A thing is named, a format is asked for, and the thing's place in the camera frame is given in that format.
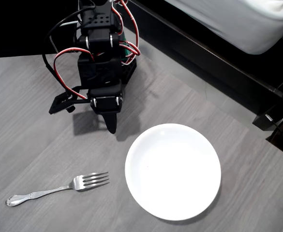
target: black cable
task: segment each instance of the black cable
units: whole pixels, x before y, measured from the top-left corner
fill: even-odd
[[[87,11],[87,10],[94,10],[96,8],[96,5],[94,2],[92,2],[92,6],[88,6],[88,7],[85,7],[85,8],[82,8],[72,14],[70,14],[69,16],[67,16],[66,18],[64,18],[63,20],[61,20],[60,22],[58,22],[49,32],[48,34],[45,36],[44,38],[44,42],[43,42],[43,59],[44,59],[44,62],[45,62],[45,66],[47,67],[47,69],[52,73],[52,75],[55,77],[55,79],[62,85],[63,88],[65,88],[65,86],[61,83],[61,81],[58,79],[54,69],[51,67],[51,65],[48,63],[47,59],[46,59],[46,56],[45,56],[45,44],[46,42],[48,41],[49,39],[49,36],[52,34],[52,32],[58,28],[61,24],[65,23],[68,19],[72,18],[72,17],[75,17],[76,15],[84,12],[84,11]]]
[[[81,25],[81,19],[77,16],[77,20],[79,22],[79,24]]]

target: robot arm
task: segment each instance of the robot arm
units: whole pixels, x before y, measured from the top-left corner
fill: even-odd
[[[82,52],[78,59],[80,86],[67,87],[56,70],[55,62],[52,69],[43,54],[47,68],[66,89],[65,93],[54,99],[49,113],[54,114],[63,109],[71,113],[75,104],[89,103],[96,114],[103,116],[112,134],[116,132],[117,113],[122,107],[123,87],[136,68],[135,56],[140,54],[138,30],[136,28],[136,45],[127,42],[116,3],[121,4],[130,14],[124,0],[80,0],[80,10],[55,25],[46,36],[45,43],[53,30],[81,14],[81,36],[76,41],[76,47],[65,49],[56,56],[72,51]],[[79,94],[82,89],[88,90],[87,97]]]

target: fork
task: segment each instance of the fork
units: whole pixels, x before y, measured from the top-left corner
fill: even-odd
[[[109,178],[105,179],[106,177],[108,177],[108,175],[105,175],[107,173],[108,172],[91,173],[88,175],[79,175],[79,176],[76,176],[68,185],[65,185],[59,188],[46,190],[46,191],[32,192],[27,195],[12,195],[8,197],[5,204],[7,206],[17,206],[27,200],[37,199],[47,194],[66,190],[66,189],[74,189],[76,191],[81,191],[81,190],[97,188],[99,186],[106,185],[109,183],[109,182],[106,182],[107,180],[109,180]]]

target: gray table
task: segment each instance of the gray table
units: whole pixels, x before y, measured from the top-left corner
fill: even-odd
[[[69,86],[78,83],[76,58],[70,54],[59,60]],[[87,105],[72,114],[49,115],[62,91],[40,56],[0,58],[0,232],[283,232],[283,152],[146,57],[139,57],[126,88],[115,135]],[[221,162],[218,196],[187,221],[150,215],[126,186],[130,145],[162,123],[201,132]],[[95,171],[109,171],[110,184],[4,205],[12,194],[52,189]]]

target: black bed frame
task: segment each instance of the black bed frame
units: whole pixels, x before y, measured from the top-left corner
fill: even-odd
[[[270,130],[265,114],[275,122],[283,118],[283,39],[261,55],[249,55],[164,0],[131,0],[129,8],[141,38],[256,113],[254,125]]]

